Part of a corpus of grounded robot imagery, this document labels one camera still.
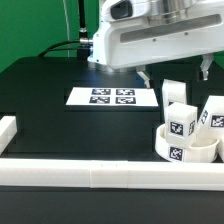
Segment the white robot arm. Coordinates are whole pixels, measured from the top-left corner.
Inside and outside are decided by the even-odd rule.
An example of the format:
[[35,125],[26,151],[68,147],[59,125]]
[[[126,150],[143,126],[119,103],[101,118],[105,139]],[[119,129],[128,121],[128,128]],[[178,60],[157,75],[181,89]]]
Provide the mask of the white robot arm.
[[89,64],[134,69],[147,87],[149,64],[200,55],[206,80],[214,54],[224,51],[224,0],[99,0],[99,6]]

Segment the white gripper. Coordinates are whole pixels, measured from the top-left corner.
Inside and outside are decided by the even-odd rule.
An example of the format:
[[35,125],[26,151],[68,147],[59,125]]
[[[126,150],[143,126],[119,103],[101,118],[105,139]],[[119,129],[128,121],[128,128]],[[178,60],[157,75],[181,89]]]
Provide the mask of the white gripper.
[[113,70],[202,55],[208,80],[214,53],[224,51],[224,0],[100,0],[91,61]]

